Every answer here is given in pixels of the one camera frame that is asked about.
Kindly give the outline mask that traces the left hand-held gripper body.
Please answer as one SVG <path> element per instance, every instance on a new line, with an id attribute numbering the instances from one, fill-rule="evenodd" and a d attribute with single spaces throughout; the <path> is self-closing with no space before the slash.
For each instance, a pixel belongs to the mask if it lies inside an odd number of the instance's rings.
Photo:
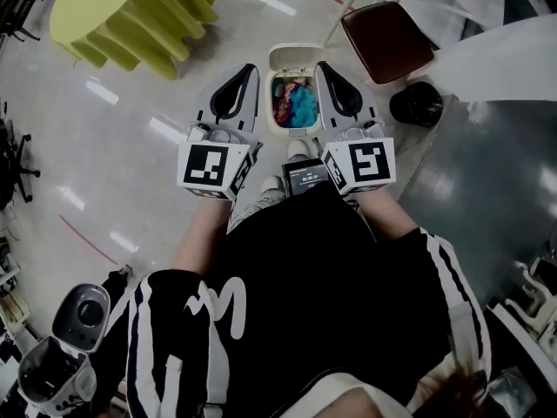
<path id="1" fill-rule="evenodd" d="M 198 197 L 234 201 L 262 146 L 251 132 L 196 123 L 178 145 L 177 185 Z"/>

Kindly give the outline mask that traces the cream lidded trash bin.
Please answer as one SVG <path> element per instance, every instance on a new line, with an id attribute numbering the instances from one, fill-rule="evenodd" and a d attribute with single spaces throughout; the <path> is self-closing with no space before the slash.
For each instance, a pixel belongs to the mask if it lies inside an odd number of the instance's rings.
<path id="1" fill-rule="evenodd" d="M 316 64 L 325 59 L 325 49 L 319 44 L 289 43 L 277 44 L 268 55 L 269 72 L 265 81 L 265 108 L 271 131 L 289 137 L 304 137 L 320 129 L 317 85 L 313 73 Z M 300 86 L 311 89 L 317 101 L 317 119 L 313 126 L 307 128 L 290 128 L 287 120 L 283 126 L 275 122 L 273 116 L 273 91 L 280 82 L 299 82 Z"/>

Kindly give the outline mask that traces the person's left forearm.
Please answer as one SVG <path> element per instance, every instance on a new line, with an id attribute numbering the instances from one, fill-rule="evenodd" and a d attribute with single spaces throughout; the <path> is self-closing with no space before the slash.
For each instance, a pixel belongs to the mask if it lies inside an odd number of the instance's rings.
<path id="1" fill-rule="evenodd" d="M 171 263 L 171 269 L 206 274 L 226 235 L 232 202 L 202 198 Z"/>

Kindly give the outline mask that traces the blue fluffy cloth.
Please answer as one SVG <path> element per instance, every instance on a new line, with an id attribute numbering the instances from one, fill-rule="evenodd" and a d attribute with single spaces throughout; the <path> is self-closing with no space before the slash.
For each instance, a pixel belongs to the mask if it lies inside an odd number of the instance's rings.
<path id="1" fill-rule="evenodd" d="M 307 128 L 317 119 L 317 101 L 311 89 L 299 86 L 292 91 L 289 102 L 291 106 L 287 124 L 290 128 Z"/>

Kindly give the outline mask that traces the red patterned cloth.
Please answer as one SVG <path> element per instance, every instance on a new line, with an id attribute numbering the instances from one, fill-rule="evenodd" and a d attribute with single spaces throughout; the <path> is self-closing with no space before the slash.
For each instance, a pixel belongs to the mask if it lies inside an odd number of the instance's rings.
<path id="1" fill-rule="evenodd" d="M 280 82 L 273 91 L 273 116 L 275 122 L 283 126 L 292 109 L 291 95 L 300 87 L 299 82 Z"/>

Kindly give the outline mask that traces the black bagged waste bin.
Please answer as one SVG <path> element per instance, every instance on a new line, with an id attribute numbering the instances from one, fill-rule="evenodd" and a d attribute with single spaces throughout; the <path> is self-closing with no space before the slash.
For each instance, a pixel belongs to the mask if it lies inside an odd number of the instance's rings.
<path id="1" fill-rule="evenodd" d="M 417 82 L 394 94 L 389 101 L 389 110 L 400 123 L 434 127 L 441 119 L 443 101 L 431 84 Z"/>

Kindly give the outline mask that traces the light ripped jeans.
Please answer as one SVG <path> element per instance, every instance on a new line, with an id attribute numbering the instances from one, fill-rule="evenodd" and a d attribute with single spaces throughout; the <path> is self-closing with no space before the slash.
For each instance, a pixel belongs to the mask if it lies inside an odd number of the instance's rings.
<path id="1" fill-rule="evenodd" d="M 287 160 L 286 163 L 296 162 L 296 161 L 300 161 L 300 160 L 303 160 L 303 159 L 299 159 L 299 160 L 295 160 L 295 161 Z M 285 189 L 284 176 L 282 176 L 281 178 L 283 180 L 284 189 Z M 229 227 L 228 227 L 228 230 L 227 230 L 227 234 L 230 234 L 243 221 L 250 218 L 254 214 L 259 214 L 264 209 L 271 208 L 273 206 L 277 206 L 277 205 L 279 205 L 280 203 L 283 203 L 283 202 L 286 202 L 286 209 L 287 210 L 291 210 L 294 207 L 300 207 L 300 206 L 302 206 L 303 203 L 307 204 L 308 202 L 310 202 L 312 200 L 312 197 L 314 197 L 315 195 L 318 195 L 318 193 L 314 190 L 314 188 L 316 186 L 314 186 L 313 188 L 307 190 L 306 192 L 304 192 L 300 195 L 293 196 L 293 197 L 290 197 L 290 198 L 288 198 L 286 196 L 286 190 L 284 190 L 283 192 L 279 192 L 279 191 L 267 192 L 266 194 L 261 194 L 260 193 L 260 196 L 256 201 L 252 202 L 251 204 L 246 205 L 245 208 L 241 212 L 237 212 L 237 213 L 233 214 L 232 219 L 230 220 L 230 224 L 229 224 Z"/>

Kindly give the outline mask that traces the small black screen device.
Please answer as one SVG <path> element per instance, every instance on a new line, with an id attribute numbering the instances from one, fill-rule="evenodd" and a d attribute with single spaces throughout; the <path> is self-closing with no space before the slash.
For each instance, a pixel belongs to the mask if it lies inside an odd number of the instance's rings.
<path id="1" fill-rule="evenodd" d="M 300 195 L 329 179 L 327 168 L 319 158 L 286 163 L 283 165 L 283 176 L 288 198 Z"/>

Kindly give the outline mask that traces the brown seat wooden chair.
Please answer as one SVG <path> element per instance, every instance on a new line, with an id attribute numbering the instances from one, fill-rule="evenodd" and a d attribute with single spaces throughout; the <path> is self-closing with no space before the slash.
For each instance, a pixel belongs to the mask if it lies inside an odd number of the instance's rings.
<path id="1" fill-rule="evenodd" d="M 379 0 L 351 10 L 354 1 L 342 3 L 323 45 L 340 26 L 376 84 L 403 78 L 433 61 L 432 41 L 399 4 L 401 0 Z"/>

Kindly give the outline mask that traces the yellow-green cloth round table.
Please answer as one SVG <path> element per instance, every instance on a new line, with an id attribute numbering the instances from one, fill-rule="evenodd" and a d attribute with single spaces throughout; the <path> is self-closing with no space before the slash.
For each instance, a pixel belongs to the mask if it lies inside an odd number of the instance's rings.
<path id="1" fill-rule="evenodd" d="M 145 64 L 178 79 L 176 64 L 191 55 L 185 38 L 198 40 L 218 21 L 215 0 L 56 0 L 50 36 L 78 60 L 96 68 L 112 61 L 125 71 Z"/>

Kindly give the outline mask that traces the white square pillar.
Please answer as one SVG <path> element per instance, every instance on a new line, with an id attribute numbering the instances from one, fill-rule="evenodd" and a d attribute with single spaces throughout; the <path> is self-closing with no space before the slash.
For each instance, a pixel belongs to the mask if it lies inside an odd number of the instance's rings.
<path id="1" fill-rule="evenodd" d="M 409 75 L 463 102 L 557 102 L 557 0 L 454 0 L 481 32 Z"/>

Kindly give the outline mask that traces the black white striped shirt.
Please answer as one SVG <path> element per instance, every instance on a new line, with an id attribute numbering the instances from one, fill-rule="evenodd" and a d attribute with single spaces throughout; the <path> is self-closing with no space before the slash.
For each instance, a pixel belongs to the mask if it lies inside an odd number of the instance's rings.
<path id="1" fill-rule="evenodd" d="M 164 269 L 129 304 L 131 418 L 476 418 L 492 371 L 452 245 L 391 240 L 329 183 L 243 221 L 210 270 Z"/>

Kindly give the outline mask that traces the grey hand-held device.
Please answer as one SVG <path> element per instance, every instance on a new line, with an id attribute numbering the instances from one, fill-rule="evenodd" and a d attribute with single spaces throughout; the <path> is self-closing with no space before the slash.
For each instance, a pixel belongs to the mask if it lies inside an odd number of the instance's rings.
<path id="1" fill-rule="evenodd" d="M 18 390 L 38 412 L 58 418 L 92 400 L 97 376 L 91 365 L 104 338 L 111 299 L 101 286 L 73 287 L 62 301 L 51 333 L 19 364 Z"/>

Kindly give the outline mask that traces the black office chair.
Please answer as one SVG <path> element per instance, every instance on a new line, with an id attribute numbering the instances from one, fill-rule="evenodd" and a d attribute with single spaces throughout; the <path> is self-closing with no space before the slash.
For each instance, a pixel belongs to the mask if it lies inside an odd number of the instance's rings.
<path id="1" fill-rule="evenodd" d="M 16 188 L 25 203 L 30 203 L 33 196 L 25 191 L 22 176 L 31 175 L 35 178 L 41 176 L 38 169 L 28 169 L 22 165 L 23 149 L 27 142 L 32 140 L 30 134 L 24 134 L 20 142 L 15 142 L 6 121 L 0 119 L 0 212 L 4 211 L 12 201 Z"/>
<path id="2" fill-rule="evenodd" d="M 23 34 L 27 38 L 39 41 L 39 37 L 32 35 L 23 26 L 37 1 L 43 0 L 0 0 L 0 37 L 14 37 L 19 42 L 24 42 L 25 39 L 18 36 Z"/>

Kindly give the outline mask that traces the white chair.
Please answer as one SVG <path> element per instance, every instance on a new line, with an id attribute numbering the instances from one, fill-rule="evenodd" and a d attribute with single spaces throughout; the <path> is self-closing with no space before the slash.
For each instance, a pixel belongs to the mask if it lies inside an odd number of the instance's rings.
<path id="1" fill-rule="evenodd" d="M 526 285 L 521 286 L 523 293 L 530 299 L 527 310 L 524 310 L 514 300 L 504 300 L 505 305 L 511 307 L 517 313 L 526 329 L 536 338 L 540 338 L 550 322 L 557 317 L 557 296 L 551 293 L 545 283 L 534 277 L 542 263 L 550 263 L 550 261 L 537 257 L 531 266 L 526 266 L 520 262 L 517 263 L 527 282 Z"/>

